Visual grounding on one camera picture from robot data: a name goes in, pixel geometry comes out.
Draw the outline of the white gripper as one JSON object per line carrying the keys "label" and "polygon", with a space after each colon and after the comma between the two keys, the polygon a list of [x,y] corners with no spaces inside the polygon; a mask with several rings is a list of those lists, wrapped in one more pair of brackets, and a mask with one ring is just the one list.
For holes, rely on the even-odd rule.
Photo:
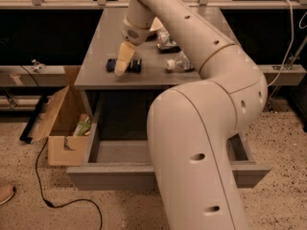
{"label": "white gripper", "polygon": [[152,20],[143,21],[135,26],[126,16],[123,20],[122,37],[125,42],[120,45],[118,58],[115,64],[114,73],[116,76],[123,76],[135,52],[135,46],[139,46],[146,41],[150,35]]}

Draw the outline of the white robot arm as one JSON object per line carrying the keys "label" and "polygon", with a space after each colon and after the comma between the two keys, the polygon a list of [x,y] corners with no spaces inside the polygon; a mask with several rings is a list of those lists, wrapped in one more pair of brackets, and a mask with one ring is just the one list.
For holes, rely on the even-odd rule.
{"label": "white robot arm", "polygon": [[238,44],[181,0],[130,0],[116,75],[155,19],[201,77],[162,92],[148,113],[148,146],[170,229],[248,230],[227,141],[259,117],[266,78]]}

